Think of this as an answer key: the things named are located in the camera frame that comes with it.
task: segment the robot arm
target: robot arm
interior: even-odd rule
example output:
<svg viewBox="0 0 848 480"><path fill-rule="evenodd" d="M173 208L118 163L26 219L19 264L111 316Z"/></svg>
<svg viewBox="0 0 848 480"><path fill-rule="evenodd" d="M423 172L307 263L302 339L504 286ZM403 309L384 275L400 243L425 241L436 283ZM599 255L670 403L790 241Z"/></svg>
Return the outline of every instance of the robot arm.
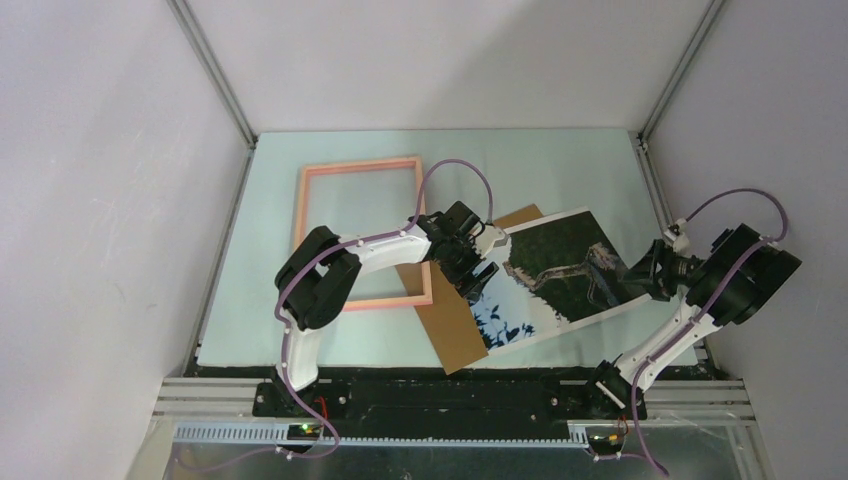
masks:
<svg viewBox="0 0 848 480"><path fill-rule="evenodd" d="M462 297L475 300L498 270L494 263L479 272L477 267L494 247L505 245L507 238L503 230L483 224L462 202L456 202L445 213L420 216L409 230L360 240L327 256L320 262L327 271L322 275L310 269L283 303L293 322L285 332L290 335L289 348L286 358L277 364L278 373L282 376L282 370L287 370L295 390L318 378L322 329L341 312L359 276L404 263L433 261ZM282 293L319 254L347 240L356 237L342 239L327 227L314 229L280 269L274 281L277 289Z"/></svg>
<svg viewBox="0 0 848 480"><path fill-rule="evenodd" d="M726 230L713 242L710 257L701 261L681 253L688 247L678 222L654 241L651 250L623 281L642 285L655 300L668 301L678 288L688 289L674 315L647 340L622 353L614 363L602 362L587 385L598 392L599 403L612 402L613 412L631 405L636 387L637 404L660 371L686 349L729 323L741 324L756 313L801 265L775 243L765 244L759 233L745 224ZM755 245L729 281L725 276ZM710 297L719 295L708 306Z"/></svg>

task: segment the orange picture frame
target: orange picture frame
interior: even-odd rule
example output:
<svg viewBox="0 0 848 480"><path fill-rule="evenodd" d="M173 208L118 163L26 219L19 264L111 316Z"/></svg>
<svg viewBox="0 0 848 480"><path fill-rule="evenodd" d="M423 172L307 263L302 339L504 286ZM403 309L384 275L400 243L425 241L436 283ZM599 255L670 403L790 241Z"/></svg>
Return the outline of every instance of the orange picture frame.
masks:
<svg viewBox="0 0 848 480"><path fill-rule="evenodd" d="M300 243L306 238L306 223L307 214L309 212L309 189L312 178L319 175L343 175L346 173L370 172L375 170L389 169L411 169L415 174L415 192L418 195L418 190L421 188L421 182L424 179L423 168L421 165L421 157L394 157L380 160L364 160L354 162L339 162L328 163L321 165L307 165L300 171L300 183L298 185L298 195L296 204L296 216L294 224L294 248L297 248ZM420 213L425 213L424 201L421 202ZM409 287L414 285L420 286L420 295L407 295L405 297L387 297L375 298L366 300L349 300L345 303L342 311L360 311L371 310L377 308L395 308L395 307L417 307L422 305L431 305L433 303L433 286L430 276L430 262L412 265L398 265L398 274L401 276L404 285Z"/></svg>

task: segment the brown cardboard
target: brown cardboard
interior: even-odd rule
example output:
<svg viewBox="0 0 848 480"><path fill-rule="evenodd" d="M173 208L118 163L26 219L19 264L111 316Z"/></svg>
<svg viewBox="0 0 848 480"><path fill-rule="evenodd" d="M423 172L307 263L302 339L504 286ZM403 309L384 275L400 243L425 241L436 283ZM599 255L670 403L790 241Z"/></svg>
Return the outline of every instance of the brown cardboard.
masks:
<svg viewBox="0 0 848 480"><path fill-rule="evenodd" d="M508 228L542 216L536 205L530 205L499 218L494 223L501 228ZM409 265L399 265L397 270L404 287L412 291L417 286L416 277L420 283L421 275L416 274L416 269L407 267ZM415 307L415 311L430 338L430 343L436 349L436 355L439 356L445 373L451 374L488 356L488 351L477 330L468 302L456 293L439 268L432 268L431 273L433 304Z"/></svg>

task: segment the white table surface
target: white table surface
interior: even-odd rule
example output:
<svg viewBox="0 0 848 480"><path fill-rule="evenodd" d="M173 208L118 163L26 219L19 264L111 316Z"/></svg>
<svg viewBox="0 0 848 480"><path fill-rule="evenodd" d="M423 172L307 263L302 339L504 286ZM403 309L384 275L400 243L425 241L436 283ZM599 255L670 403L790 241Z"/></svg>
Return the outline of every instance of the white table surface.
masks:
<svg viewBox="0 0 848 480"><path fill-rule="evenodd" d="M265 133L259 138L250 168L204 328L198 364L273 365L279 359L283 332L273 315L277 295L273 279L291 252L302 165L413 154L422 156L425 170L444 158L462 158L479 167L494 190L495 217L531 203L545 214L588 206L628 265L641 258L659 234L625 130ZM315 207L317 214L328 221L334 215L345 218L345 226L351 228L350 212L368 205L372 200L369 195L373 195L369 191L380 186L365 185L362 179L333 182L332 188L326 188L327 197L321 206ZM428 185L427 211L444 211L456 200L485 217L486 194L480 181L463 167L448 165L434 174ZM334 202L338 202L339 210L327 210ZM385 214L356 217L359 231L342 232L329 226L336 233L383 231L386 222L403 223L411 214L409 205L409 199L403 199L385 205ZM490 356L473 366L596 366L644 340L675 307L647 302L599 324L509 354ZM675 364L696 362L694 351L689 349ZM440 366L411 307L341 314L327 327L319 364Z"/></svg>

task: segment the printed photo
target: printed photo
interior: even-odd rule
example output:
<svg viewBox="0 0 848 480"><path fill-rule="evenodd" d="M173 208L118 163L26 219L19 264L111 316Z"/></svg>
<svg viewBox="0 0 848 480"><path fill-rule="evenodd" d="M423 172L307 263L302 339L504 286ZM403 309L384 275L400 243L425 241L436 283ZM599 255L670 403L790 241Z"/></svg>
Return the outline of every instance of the printed photo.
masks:
<svg viewBox="0 0 848 480"><path fill-rule="evenodd" d="M506 231L507 245L487 257L500 269L471 305L490 354L576 330L650 298L621 283L627 266L586 208Z"/></svg>

